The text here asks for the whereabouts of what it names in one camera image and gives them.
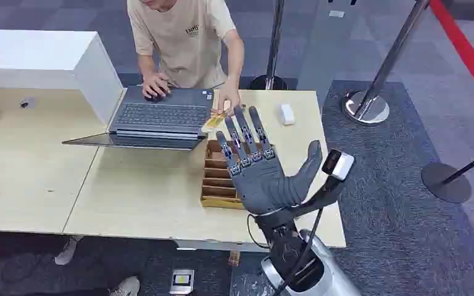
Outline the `person's left hand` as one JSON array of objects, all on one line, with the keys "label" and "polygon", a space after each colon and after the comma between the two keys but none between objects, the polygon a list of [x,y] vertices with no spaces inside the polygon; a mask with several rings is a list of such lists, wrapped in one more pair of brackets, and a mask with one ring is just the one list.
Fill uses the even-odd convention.
[{"label": "person's left hand", "polygon": [[234,78],[228,78],[219,89],[219,99],[215,114],[233,116],[234,109],[241,105],[241,97],[238,90],[239,81]]}]

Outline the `person's right hand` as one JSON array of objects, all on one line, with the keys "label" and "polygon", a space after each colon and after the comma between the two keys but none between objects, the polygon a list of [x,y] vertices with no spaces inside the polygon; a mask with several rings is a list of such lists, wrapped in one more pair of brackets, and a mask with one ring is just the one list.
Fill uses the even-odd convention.
[{"label": "person's right hand", "polygon": [[143,75],[142,93],[148,99],[163,98],[171,93],[169,78],[163,73],[147,73]]}]

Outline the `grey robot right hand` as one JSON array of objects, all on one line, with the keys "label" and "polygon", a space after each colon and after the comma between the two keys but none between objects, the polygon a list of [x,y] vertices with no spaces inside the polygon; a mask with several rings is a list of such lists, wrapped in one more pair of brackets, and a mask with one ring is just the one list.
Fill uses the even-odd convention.
[{"label": "grey robot right hand", "polygon": [[310,142],[307,158],[299,171],[286,176],[274,147],[270,144],[258,111],[248,108],[261,146],[258,147],[241,107],[235,107],[238,126],[225,118],[231,136],[228,142],[222,131],[216,132],[218,144],[227,163],[230,178],[245,209],[264,215],[303,203],[323,161],[319,140]]}]

